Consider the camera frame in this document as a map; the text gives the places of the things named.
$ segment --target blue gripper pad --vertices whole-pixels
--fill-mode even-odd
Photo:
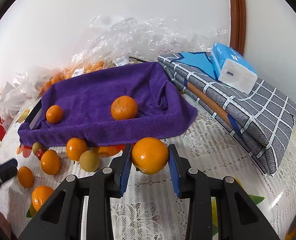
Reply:
[[[177,197],[180,198],[181,191],[180,191],[180,176],[178,167],[174,158],[174,153],[172,152],[171,148],[169,147],[169,170],[170,170],[170,176],[172,181],[172,186],[174,188],[174,192],[176,193]]]
[[[129,175],[130,175],[130,170],[131,170],[131,165],[132,165],[132,161],[131,161],[131,151],[128,152],[126,161],[124,163],[123,169],[122,169],[122,173],[120,176],[120,196],[123,196],[123,194],[126,192],[127,189],[127,185],[128,185],[128,179],[129,179]]]

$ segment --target silver screw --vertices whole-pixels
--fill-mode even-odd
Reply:
[[[197,174],[198,173],[198,170],[196,168],[190,168],[188,170],[188,172],[191,173],[191,174]]]
[[[69,175],[68,177],[66,177],[67,182],[72,182],[75,180],[75,176],[74,175]]]
[[[225,181],[228,182],[228,183],[233,183],[235,180],[234,180],[233,177],[227,176],[227,177],[225,178]]]
[[[112,168],[110,168],[110,167],[105,167],[105,168],[102,170],[102,172],[103,172],[104,174],[112,173]]]

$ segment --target white price sticker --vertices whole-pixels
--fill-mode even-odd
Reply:
[[[131,64],[132,61],[129,59],[129,57],[119,57],[119,58],[115,59],[113,61],[113,63],[115,63],[115,65],[117,67],[120,67],[120,66],[123,66],[123,65]]]
[[[77,77],[77,76],[83,75],[83,73],[84,73],[84,67],[83,68],[77,68],[74,71],[72,77]]]

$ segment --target purple towel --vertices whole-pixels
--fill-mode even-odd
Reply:
[[[112,102],[123,95],[134,98],[134,119],[115,121]],[[64,117],[59,124],[45,119],[47,109],[59,105]],[[115,67],[61,81],[42,96],[42,115],[31,130],[24,122],[20,142],[31,146],[65,146],[72,137],[88,146],[135,143],[144,137],[168,138],[185,132],[197,110],[187,103],[157,62]]]

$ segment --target lace tablecloth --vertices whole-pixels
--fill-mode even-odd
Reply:
[[[162,141],[166,145],[175,144],[180,156],[187,158],[192,167],[208,176],[219,179],[233,176],[241,182],[248,194],[264,197],[258,207],[279,237],[284,239],[296,214],[296,125],[278,171],[273,177],[263,176],[248,154],[221,125],[191,98],[183,96],[198,109],[198,116],[184,134]],[[13,123],[0,145],[0,164],[16,158],[18,168],[27,166],[35,176],[30,189],[20,186],[17,178],[9,180],[0,188],[0,211],[10,222],[16,236],[20,235],[31,219],[26,217],[26,213],[35,187],[48,185],[56,188],[69,174],[79,178],[93,174],[83,171],[78,163],[73,164],[67,159],[64,147],[52,147],[61,157],[61,170],[55,176],[46,175],[34,154],[28,158],[16,154],[19,126],[19,123]],[[113,157],[102,158],[100,168],[108,166]],[[184,239],[188,208],[189,201],[178,199],[173,192],[168,165],[154,175],[141,174],[132,166],[124,197],[111,199],[114,238]],[[83,212],[82,239],[85,239],[86,198]]]

